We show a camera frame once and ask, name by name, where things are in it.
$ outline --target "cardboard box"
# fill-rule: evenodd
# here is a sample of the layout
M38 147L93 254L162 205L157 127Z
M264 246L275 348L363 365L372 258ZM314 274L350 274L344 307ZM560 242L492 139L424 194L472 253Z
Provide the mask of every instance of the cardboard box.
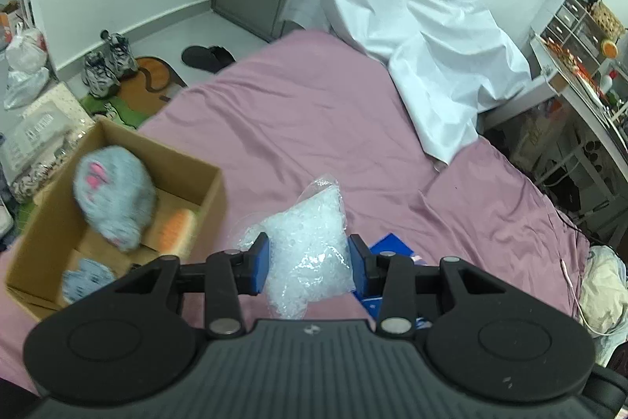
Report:
M153 224L144 232L140 247L127 254L87 225L72 191L81 157L111 145L125 147L138 157L157 188ZM7 292L37 320L42 320L67 305L61 294L64 270L74 270L81 258L90 258L121 277L131 264L157 258L154 248L162 223L180 208L196 212L192 244L202 243L203 256L207 255L226 208L221 170L109 120L98 121L58 172L42 205L29 220L6 275Z

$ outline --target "doormat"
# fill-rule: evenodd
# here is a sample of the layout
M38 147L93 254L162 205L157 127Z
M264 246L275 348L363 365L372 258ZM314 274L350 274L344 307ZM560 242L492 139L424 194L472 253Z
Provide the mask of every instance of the doormat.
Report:
M120 91L104 100L87 95L80 103L90 116L101 114L113 121L138 128L157 114L187 85L159 57L138 57L139 72L120 82Z

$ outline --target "orange object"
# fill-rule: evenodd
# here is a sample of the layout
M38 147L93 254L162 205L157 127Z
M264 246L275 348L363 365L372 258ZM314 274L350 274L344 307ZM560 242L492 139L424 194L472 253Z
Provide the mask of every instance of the orange object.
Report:
M192 235L196 227L196 215L192 210L178 210L164 224L157 250L162 254L173 254L181 259L190 255Z
M602 42L602 54L608 59L615 59L619 51L617 50L617 45L611 40L604 40Z

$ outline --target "black slipper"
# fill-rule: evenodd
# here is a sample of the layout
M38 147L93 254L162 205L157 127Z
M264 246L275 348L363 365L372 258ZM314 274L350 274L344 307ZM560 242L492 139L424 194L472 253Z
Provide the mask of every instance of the black slipper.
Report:
M187 47L181 53L181 60L188 66L210 73L218 73L235 62L233 56L223 47L207 48L198 45Z

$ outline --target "baseboard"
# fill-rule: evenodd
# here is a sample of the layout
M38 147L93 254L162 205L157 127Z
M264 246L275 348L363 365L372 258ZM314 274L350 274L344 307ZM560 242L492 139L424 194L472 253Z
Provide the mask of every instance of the baseboard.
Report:
M176 24L177 22L181 22L186 18L190 18L191 16L200 15L200 13L207 12L211 10L211 0L201 0L194 2L192 4L187 4L185 6L181 6L175 8L173 10L169 10L167 12L160 13L159 15L154 16L153 18L149 18L139 24L135 24L134 26L127 27L123 31L120 31L120 34L125 35L131 43L141 40L151 34L161 31L162 29L166 29L167 27ZM68 59L61 65L56 67L57 77L60 81L68 81L73 76L80 74L83 70L83 57L85 54L91 51L102 49L104 46L103 43L98 43L85 49L84 52L77 54L76 56Z

